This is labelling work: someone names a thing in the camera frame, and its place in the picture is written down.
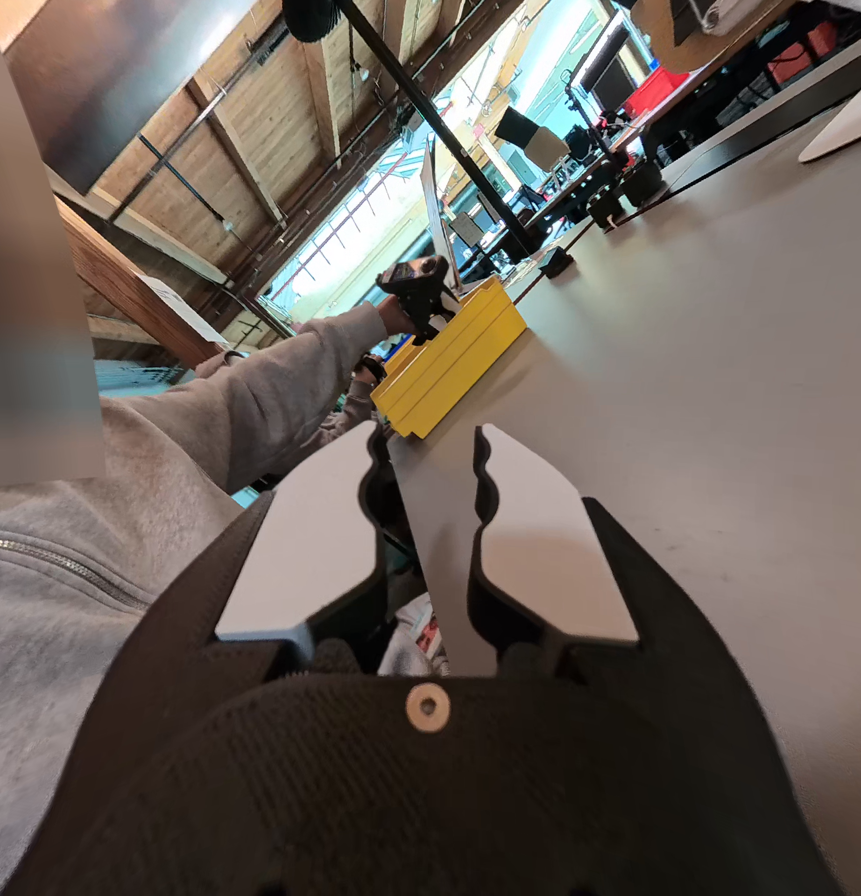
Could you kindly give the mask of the white panel stand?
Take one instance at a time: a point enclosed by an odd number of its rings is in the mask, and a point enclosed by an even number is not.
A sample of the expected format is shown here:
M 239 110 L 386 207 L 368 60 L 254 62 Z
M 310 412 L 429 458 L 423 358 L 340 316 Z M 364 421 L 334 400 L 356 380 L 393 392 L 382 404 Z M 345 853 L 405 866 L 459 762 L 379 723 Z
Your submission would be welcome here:
M 809 164 L 861 140 L 861 91 L 801 151 L 798 162 Z

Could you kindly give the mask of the black round lamp head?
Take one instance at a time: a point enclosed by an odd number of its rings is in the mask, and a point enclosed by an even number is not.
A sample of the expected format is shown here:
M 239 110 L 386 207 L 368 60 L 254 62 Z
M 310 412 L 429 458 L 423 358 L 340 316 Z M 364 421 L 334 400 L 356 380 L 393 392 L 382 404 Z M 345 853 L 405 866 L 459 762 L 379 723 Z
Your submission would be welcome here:
M 282 15 L 293 39 L 302 44 L 314 44 L 335 29 L 342 14 L 336 1 L 284 0 Z

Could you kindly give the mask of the red plastic bin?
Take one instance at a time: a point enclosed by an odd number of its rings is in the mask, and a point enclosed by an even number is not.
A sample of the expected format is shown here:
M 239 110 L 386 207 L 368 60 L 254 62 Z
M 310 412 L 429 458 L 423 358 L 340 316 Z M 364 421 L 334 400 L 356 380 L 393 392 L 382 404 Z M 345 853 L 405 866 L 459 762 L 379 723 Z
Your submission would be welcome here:
M 625 100 L 624 113 L 630 120 L 639 118 L 659 106 L 690 77 L 690 73 L 672 73 L 659 66 Z

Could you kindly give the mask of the yellow plastic bin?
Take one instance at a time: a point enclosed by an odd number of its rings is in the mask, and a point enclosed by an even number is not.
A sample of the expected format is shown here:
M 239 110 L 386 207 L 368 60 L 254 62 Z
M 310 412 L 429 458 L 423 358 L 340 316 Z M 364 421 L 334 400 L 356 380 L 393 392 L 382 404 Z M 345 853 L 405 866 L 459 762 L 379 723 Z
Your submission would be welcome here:
M 384 365 L 370 395 L 380 418 L 403 438 L 424 439 L 525 331 L 501 278 L 487 278 L 434 340 L 410 338 Z

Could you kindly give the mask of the white wall sign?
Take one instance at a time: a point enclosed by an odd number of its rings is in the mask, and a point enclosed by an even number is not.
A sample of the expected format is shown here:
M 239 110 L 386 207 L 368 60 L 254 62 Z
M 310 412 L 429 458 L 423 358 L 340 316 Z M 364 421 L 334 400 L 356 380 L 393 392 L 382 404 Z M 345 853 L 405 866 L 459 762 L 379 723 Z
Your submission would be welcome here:
M 154 277 L 138 274 L 138 278 L 148 286 L 161 301 L 170 308 L 180 319 L 207 342 L 218 345 L 222 350 L 228 350 L 231 345 L 223 339 L 221 333 L 207 323 L 198 312 L 191 308 L 179 295 L 167 284 Z

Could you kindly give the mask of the person's left forearm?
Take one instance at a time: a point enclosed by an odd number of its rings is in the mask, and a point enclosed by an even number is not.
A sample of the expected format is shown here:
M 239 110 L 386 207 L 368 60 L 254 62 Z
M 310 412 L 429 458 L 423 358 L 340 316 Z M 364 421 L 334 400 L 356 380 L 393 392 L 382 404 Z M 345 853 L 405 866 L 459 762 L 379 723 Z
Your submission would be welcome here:
M 377 307 L 309 322 L 294 338 L 156 396 L 120 399 L 231 495 L 299 448 L 387 338 Z

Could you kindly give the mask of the clear acrylic stand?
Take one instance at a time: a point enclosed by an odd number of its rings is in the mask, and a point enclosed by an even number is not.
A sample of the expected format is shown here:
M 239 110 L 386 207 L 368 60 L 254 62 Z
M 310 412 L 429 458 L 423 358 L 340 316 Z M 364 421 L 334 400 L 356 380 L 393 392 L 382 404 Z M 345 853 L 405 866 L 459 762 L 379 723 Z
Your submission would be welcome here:
M 459 276 L 458 264 L 453 247 L 449 241 L 448 231 L 440 211 L 434 162 L 434 140 L 428 137 L 425 139 L 423 166 L 420 178 L 425 200 L 425 208 L 428 215 L 431 241 L 434 254 L 443 257 L 448 263 L 448 273 L 445 279 L 446 284 L 455 292 L 457 298 L 460 298 L 465 290 Z

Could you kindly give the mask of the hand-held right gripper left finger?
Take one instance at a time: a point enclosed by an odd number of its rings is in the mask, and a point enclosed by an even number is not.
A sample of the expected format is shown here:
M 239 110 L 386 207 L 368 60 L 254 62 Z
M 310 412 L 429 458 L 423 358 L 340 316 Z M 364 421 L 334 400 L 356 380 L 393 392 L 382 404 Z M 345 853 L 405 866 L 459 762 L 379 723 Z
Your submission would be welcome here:
M 311 454 L 271 494 L 214 628 L 223 643 L 315 644 L 319 625 L 383 573 L 380 530 L 366 489 L 384 445 L 359 424 Z

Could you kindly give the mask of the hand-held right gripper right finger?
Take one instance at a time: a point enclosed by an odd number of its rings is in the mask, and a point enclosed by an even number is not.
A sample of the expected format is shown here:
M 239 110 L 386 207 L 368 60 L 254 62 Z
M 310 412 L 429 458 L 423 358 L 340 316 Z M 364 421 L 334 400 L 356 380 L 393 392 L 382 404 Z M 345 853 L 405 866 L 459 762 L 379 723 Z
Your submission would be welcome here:
M 475 429 L 469 619 L 493 646 L 634 646 L 638 629 L 579 490 L 492 424 Z

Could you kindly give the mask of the person's left hand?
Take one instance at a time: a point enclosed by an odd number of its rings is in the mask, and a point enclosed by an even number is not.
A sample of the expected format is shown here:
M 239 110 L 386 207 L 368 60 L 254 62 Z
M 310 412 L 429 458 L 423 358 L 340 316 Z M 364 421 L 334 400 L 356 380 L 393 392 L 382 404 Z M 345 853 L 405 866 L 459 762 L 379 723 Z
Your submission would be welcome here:
M 377 311 L 389 338 L 416 335 L 414 322 L 402 310 L 396 296 L 386 295 L 377 306 Z

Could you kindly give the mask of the black metal pole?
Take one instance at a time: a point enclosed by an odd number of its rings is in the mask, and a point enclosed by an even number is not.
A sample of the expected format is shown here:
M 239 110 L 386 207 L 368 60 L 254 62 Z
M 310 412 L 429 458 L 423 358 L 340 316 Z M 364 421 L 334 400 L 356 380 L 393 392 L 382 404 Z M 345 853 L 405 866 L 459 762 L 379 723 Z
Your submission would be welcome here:
M 434 102 L 416 86 L 413 78 L 405 72 L 395 54 L 365 18 L 355 2 L 336 1 L 335 6 L 376 55 L 384 70 L 392 76 L 396 86 L 412 102 L 415 110 L 430 125 L 438 140 L 453 154 L 476 186 L 478 192 L 486 197 L 492 209 L 504 223 L 508 235 L 518 245 L 518 259 L 523 260 L 530 257 L 536 250 L 529 232 L 516 217 L 512 209 L 504 202 L 502 196 L 497 193 L 492 183 L 471 157 L 470 152 L 446 125 L 443 118 L 439 115 Z

